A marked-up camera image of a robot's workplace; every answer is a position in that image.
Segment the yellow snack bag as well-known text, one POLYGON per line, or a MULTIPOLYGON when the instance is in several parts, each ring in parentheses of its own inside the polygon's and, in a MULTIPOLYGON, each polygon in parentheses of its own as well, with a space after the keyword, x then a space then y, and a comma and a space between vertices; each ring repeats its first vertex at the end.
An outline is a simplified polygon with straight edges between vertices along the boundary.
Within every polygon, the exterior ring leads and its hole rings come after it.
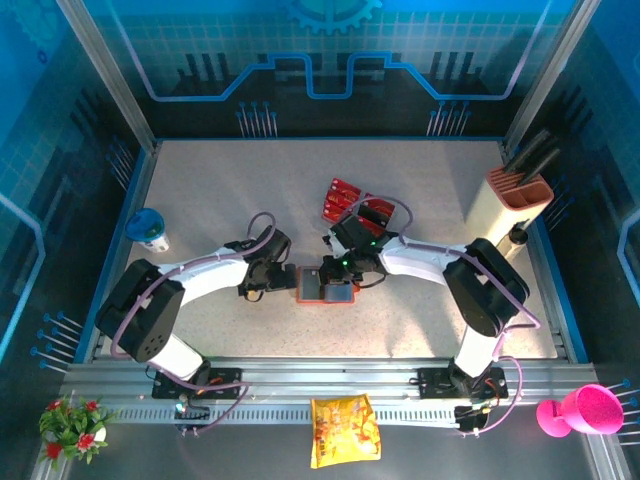
POLYGON ((312 399, 311 469, 382 457, 381 435, 369 396, 312 399))

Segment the aluminium mounting rail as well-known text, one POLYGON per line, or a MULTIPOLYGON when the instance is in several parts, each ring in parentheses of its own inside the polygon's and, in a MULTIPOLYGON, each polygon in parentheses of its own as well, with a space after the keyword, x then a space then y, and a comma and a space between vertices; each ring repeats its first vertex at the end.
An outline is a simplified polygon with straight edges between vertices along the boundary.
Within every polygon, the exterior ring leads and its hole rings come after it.
MULTIPOLYGON (((439 359, 296 359, 217 358, 220 368, 240 368, 249 383, 240 404, 231 400, 199 400, 197 406, 222 408, 231 413, 241 404, 302 404, 312 399, 331 399, 367 394, 374 405, 418 404, 427 408, 454 408, 469 405, 466 399, 421 399, 409 380, 426 367, 443 367, 439 359)), ((153 399, 152 372, 132 361, 98 359, 90 364, 69 367, 60 392, 118 411, 124 407, 154 407, 175 404, 176 400, 153 399)))

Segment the white cup with blue lid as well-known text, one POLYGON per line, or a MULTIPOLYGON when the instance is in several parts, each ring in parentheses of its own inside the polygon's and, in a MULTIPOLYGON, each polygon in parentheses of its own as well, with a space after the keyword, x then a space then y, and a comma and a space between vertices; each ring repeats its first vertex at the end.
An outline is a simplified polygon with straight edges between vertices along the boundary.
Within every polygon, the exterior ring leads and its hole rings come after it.
POLYGON ((126 222, 125 234, 153 253, 163 253, 170 248, 164 218, 151 208, 142 208, 133 214, 126 222))

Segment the orange leather card holder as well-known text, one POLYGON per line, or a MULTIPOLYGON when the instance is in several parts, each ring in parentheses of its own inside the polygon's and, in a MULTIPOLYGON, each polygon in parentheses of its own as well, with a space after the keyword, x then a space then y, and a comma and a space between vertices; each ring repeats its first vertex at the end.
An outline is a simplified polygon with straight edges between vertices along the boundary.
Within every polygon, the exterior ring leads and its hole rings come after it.
POLYGON ((355 294, 350 284, 338 283, 338 284, 321 284, 321 299, 319 301, 301 302, 298 299, 298 285, 300 269, 297 270, 297 290, 296 301, 300 304, 352 304, 355 301, 355 294))

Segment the beige knife block orange top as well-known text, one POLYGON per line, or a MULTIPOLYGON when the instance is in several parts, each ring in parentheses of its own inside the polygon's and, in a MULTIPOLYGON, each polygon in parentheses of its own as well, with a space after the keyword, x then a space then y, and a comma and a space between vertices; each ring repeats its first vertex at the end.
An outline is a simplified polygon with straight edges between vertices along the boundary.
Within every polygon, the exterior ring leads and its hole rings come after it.
POLYGON ((495 246, 514 228, 526 230, 554 199, 554 192, 538 174, 524 185, 523 174, 494 168, 485 176, 465 221, 469 233, 495 246))

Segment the pink plastic goblet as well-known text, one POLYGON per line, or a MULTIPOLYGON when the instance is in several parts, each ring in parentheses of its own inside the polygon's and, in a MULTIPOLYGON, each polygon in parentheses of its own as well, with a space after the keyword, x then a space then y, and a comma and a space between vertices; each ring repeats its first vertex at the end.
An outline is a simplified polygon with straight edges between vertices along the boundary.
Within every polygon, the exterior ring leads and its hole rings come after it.
POLYGON ((564 438, 571 432, 611 435, 624 423, 618 397, 599 384, 587 384, 569 393, 562 401, 544 400, 536 408, 538 426, 547 435, 564 438))

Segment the small black-capped white bottle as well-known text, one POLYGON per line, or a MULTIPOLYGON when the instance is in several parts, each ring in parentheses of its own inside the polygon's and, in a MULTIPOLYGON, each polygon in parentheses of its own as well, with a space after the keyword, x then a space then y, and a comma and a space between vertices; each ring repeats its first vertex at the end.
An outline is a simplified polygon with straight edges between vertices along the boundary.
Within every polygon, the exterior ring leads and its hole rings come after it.
POLYGON ((511 261, 526 246, 528 239, 526 229, 520 224, 515 224, 500 240, 497 249, 507 261, 511 261))

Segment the aluminium frame post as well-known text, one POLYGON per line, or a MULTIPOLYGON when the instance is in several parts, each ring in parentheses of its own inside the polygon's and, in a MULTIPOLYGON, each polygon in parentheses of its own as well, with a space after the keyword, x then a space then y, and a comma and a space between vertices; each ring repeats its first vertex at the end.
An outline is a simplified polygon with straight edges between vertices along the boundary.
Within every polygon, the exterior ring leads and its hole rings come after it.
POLYGON ((83 0, 55 0, 141 148, 155 155, 157 140, 83 0))
POLYGON ((555 84, 564 63, 571 54, 569 43, 575 36, 574 31, 581 18, 586 0, 571 0, 571 9, 563 21, 559 32, 551 43, 548 54, 539 68, 534 81, 524 96, 503 141, 503 151, 508 158, 524 137, 536 114, 555 84))

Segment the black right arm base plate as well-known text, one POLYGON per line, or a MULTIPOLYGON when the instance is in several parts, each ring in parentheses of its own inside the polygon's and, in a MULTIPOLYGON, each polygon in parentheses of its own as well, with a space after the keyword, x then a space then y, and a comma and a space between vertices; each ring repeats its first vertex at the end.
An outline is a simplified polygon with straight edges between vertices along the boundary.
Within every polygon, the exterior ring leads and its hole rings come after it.
POLYGON ((418 387, 421 399, 503 400, 509 396, 504 371, 498 367, 478 377, 453 367, 420 368, 409 383, 418 387))

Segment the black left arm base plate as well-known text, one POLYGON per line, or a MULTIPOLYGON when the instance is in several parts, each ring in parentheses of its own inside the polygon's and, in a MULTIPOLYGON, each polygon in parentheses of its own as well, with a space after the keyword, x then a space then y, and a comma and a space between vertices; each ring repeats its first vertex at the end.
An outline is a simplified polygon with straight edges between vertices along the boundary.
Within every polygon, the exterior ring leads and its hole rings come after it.
POLYGON ((189 400, 235 400, 241 392, 242 370, 240 368, 217 368, 209 373, 207 385, 232 384, 233 388, 203 391, 201 388, 193 390, 175 383, 164 374, 157 372, 154 378, 154 385, 151 396, 153 399, 178 400, 181 396, 186 396, 189 400))

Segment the potted plant with red flowers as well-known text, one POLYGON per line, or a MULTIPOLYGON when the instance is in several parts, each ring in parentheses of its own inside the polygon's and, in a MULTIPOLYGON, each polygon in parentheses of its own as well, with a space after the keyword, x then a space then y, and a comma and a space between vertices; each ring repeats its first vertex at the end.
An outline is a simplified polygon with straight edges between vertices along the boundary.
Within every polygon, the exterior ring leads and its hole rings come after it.
POLYGON ((68 396, 52 401, 38 422, 43 440, 39 461, 54 469, 62 459, 85 460, 90 464, 106 443, 106 427, 115 414, 109 413, 100 400, 85 401, 68 396))

